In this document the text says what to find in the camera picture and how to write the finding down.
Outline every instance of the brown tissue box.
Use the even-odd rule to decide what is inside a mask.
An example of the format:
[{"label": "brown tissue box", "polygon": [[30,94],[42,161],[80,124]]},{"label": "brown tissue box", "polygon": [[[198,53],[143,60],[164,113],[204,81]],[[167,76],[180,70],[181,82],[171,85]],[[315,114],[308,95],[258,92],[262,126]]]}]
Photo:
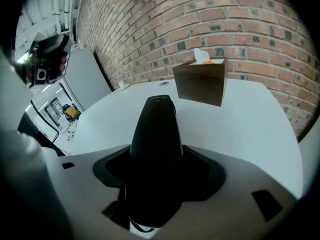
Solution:
[{"label": "brown tissue box", "polygon": [[228,80],[228,59],[210,59],[215,64],[194,64],[196,60],[173,68],[180,99],[221,107]]}]

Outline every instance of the black camera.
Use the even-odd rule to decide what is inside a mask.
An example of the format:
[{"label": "black camera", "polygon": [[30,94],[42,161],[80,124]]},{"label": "black camera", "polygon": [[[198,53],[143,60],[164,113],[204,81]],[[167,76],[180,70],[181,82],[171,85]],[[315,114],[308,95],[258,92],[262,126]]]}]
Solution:
[{"label": "black camera", "polygon": [[64,77],[72,40],[66,34],[55,35],[41,41],[33,41],[28,52],[32,70],[31,86],[53,84]]}]

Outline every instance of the brick wall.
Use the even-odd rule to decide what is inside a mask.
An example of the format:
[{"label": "brick wall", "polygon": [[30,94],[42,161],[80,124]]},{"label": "brick wall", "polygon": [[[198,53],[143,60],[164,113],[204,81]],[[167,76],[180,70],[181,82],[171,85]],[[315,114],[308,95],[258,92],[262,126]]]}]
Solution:
[{"label": "brick wall", "polygon": [[118,82],[173,79],[198,47],[228,57],[229,78],[263,83],[297,136],[319,103],[319,61],[286,0],[83,0],[77,35]]}]

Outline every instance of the white table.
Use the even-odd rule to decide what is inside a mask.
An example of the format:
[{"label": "white table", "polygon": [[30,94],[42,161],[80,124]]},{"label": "white table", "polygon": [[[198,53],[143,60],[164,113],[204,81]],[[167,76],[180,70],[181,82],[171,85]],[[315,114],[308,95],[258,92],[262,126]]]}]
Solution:
[{"label": "white table", "polygon": [[221,107],[178,98],[176,83],[136,84],[115,91],[79,119],[73,155],[130,144],[148,97],[169,95],[176,108],[182,144],[249,161],[296,198],[302,195],[299,145],[282,108],[261,83],[229,79]]}]

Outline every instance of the light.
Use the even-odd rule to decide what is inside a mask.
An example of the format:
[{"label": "light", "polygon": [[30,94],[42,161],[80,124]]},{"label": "light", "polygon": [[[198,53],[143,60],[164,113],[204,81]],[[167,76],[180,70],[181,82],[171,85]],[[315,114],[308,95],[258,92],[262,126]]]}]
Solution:
[{"label": "light", "polygon": [[31,104],[26,108],[26,112],[28,111],[28,109],[30,109],[31,108]]},{"label": "light", "polygon": [[46,89],[48,89],[50,87],[50,85],[48,85],[47,87],[45,87],[42,92],[44,92]]},{"label": "light", "polygon": [[47,105],[47,104],[48,104],[48,101],[46,103],[44,103],[44,105],[42,107],[40,107],[39,111],[42,110],[45,107],[45,105]]},{"label": "light", "polygon": [[28,58],[28,53],[25,53],[24,55],[22,55],[22,57],[20,59],[18,59],[16,62],[18,63],[24,63],[25,60]]}]

